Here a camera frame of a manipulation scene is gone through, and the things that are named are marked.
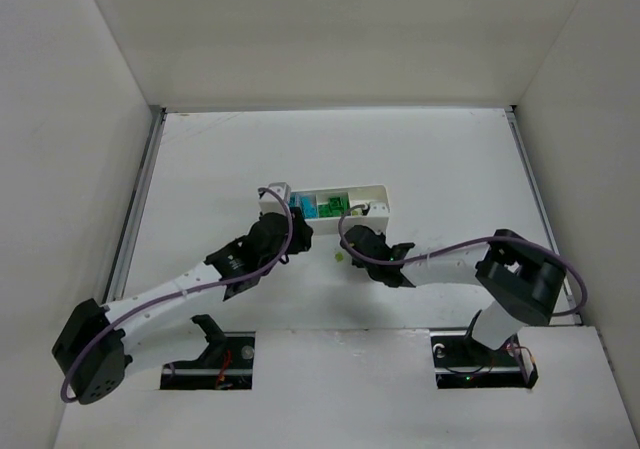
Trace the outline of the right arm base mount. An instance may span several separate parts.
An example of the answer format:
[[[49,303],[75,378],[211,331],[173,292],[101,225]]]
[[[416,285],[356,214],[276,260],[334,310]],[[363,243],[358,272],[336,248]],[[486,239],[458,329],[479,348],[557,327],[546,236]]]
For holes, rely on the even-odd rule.
[[[466,329],[430,333],[435,380],[439,389],[533,389],[539,371],[531,350],[513,334],[498,349],[471,337],[480,312]]]

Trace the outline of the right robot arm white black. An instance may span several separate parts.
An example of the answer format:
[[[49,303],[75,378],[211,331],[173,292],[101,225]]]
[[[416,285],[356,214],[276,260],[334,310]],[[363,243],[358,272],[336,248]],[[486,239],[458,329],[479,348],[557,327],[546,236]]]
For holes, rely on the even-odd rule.
[[[546,326],[553,318],[567,269],[555,254],[500,229],[485,242],[444,253],[423,254],[413,243],[386,244],[386,236],[364,225],[340,234],[352,264],[370,279],[392,288],[467,284],[484,288],[493,302],[479,311],[467,337],[497,350],[525,326]]]

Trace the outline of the teal lego brick stack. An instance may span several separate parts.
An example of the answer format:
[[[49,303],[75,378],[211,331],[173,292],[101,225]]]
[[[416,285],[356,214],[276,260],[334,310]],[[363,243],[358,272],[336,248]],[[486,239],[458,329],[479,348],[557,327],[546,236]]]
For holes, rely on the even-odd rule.
[[[289,199],[289,206],[291,208],[299,208],[305,219],[319,218],[316,196],[314,194],[293,193]]]

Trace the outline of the green lego brick stack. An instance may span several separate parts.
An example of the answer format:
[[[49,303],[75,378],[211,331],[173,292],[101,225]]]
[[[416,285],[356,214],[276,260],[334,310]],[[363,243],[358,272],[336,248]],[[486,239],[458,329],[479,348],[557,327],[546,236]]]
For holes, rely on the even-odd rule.
[[[318,215],[320,218],[341,217],[348,209],[347,196],[332,196],[325,203],[318,205]]]

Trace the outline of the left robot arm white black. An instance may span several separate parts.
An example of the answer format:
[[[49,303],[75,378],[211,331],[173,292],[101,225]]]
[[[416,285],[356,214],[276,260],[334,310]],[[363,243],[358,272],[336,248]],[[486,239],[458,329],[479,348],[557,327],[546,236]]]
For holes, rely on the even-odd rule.
[[[213,359],[226,336],[210,315],[212,304],[257,286],[276,264],[308,251],[312,235],[298,207],[265,213],[246,235],[173,280],[104,305],[79,303],[52,347],[64,374],[62,401],[91,404],[142,370]]]

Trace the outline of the white three-compartment tray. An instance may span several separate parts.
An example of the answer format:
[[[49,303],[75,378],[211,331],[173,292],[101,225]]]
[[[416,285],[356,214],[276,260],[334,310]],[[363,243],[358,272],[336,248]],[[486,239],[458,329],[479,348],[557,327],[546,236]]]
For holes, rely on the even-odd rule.
[[[301,210],[315,235],[337,235],[342,216],[343,229],[355,225],[384,233],[390,218],[390,205],[384,185],[365,185],[292,191],[289,206]]]

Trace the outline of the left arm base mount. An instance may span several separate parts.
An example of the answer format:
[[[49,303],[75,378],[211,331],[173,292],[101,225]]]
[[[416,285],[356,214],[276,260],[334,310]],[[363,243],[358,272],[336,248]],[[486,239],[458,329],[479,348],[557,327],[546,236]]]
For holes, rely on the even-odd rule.
[[[224,332],[209,315],[191,322],[204,336],[195,358],[172,361],[162,368],[160,390],[245,391],[253,385],[256,334]]]

